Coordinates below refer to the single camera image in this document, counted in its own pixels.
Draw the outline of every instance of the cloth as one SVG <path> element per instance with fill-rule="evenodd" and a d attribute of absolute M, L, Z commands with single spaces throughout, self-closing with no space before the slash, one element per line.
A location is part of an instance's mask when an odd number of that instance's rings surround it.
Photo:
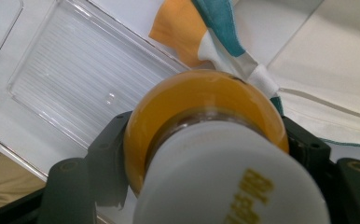
<path fill-rule="evenodd" d="M 149 36 L 174 48 L 188 66 L 210 61 L 216 70 L 255 85 L 269 98 L 278 90 L 265 66 L 240 44 L 229 0 L 166 0 Z"/>
<path fill-rule="evenodd" d="M 0 207 L 44 186 L 44 181 L 0 153 Z"/>
<path fill-rule="evenodd" d="M 321 138 L 360 145 L 360 0 L 325 0 L 269 70 L 288 117 Z"/>

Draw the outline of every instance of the white cap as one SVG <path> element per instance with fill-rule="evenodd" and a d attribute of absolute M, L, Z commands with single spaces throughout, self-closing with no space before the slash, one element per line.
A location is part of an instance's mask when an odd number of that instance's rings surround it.
<path fill-rule="evenodd" d="M 159 148 L 133 223 L 325 224 L 329 216 L 320 190 L 289 155 L 240 124 L 207 121 Z"/>

